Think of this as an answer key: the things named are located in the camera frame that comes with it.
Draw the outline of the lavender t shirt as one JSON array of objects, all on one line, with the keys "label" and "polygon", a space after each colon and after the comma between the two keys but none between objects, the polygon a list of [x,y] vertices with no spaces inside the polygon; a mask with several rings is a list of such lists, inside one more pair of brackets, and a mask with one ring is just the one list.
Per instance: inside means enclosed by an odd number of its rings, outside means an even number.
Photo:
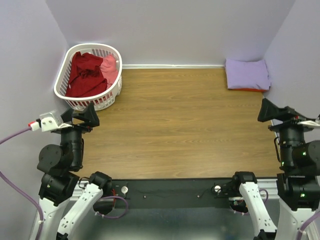
[{"label": "lavender t shirt", "polygon": [[227,88],[269,90],[271,81],[264,59],[259,61],[239,61],[226,59],[225,73]]}]

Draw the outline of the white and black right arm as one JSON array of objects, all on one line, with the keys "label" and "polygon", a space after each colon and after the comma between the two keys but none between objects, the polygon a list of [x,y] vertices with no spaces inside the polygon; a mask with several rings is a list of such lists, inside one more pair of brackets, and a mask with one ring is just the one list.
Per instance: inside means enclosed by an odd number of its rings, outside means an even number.
[{"label": "white and black right arm", "polygon": [[263,98],[257,117],[259,122],[280,121],[268,129],[275,139],[281,173],[277,174],[279,219],[274,224],[261,198],[258,181],[252,172],[236,172],[230,191],[244,199],[256,240],[302,240],[312,221],[319,216],[320,142],[305,141],[305,133],[319,128],[319,118],[308,118],[293,108],[280,108]]}]

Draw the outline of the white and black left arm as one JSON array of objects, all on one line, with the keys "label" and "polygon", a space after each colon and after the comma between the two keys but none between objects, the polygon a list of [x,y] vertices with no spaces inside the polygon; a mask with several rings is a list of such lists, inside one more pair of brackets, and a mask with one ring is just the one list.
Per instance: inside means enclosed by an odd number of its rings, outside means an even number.
[{"label": "white and black left arm", "polygon": [[82,135],[99,125],[93,103],[89,103],[81,112],[70,108],[63,114],[55,111],[44,113],[30,123],[33,131],[60,135],[60,144],[44,146],[38,156],[37,169],[43,176],[38,193],[38,213],[30,239],[69,240],[93,205],[112,193],[112,178],[97,171],[89,177],[75,204],[65,212],[80,180],[76,172],[83,168]]}]

